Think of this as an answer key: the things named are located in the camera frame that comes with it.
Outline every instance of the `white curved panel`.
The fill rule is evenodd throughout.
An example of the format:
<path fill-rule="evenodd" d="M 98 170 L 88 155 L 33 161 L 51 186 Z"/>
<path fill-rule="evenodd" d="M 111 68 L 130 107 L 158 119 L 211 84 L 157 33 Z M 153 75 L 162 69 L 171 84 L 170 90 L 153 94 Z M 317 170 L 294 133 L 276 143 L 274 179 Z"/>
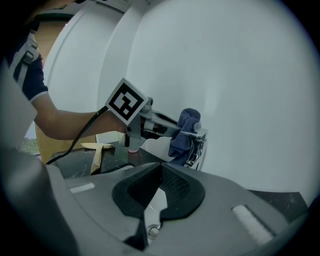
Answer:
<path fill-rule="evenodd" d="M 201 113 L 203 171 L 248 189 L 299 191 L 309 205 L 320 186 L 317 58 L 276 2 L 155 0 L 126 78 L 172 118 L 184 108 Z M 146 142 L 167 154 L 156 145 Z"/>
<path fill-rule="evenodd" d="M 57 108 L 97 110 L 106 46 L 122 16 L 107 5 L 88 2 L 63 28 L 44 66 L 44 81 Z"/>
<path fill-rule="evenodd" d="M 96 105 L 101 108 L 122 78 L 126 77 L 131 47 L 135 39 L 147 2 L 136 0 L 117 24 L 106 46 L 99 76 Z M 116 135 L 104 133 L 96 136 L 97 142 L 112 142 Z"/>

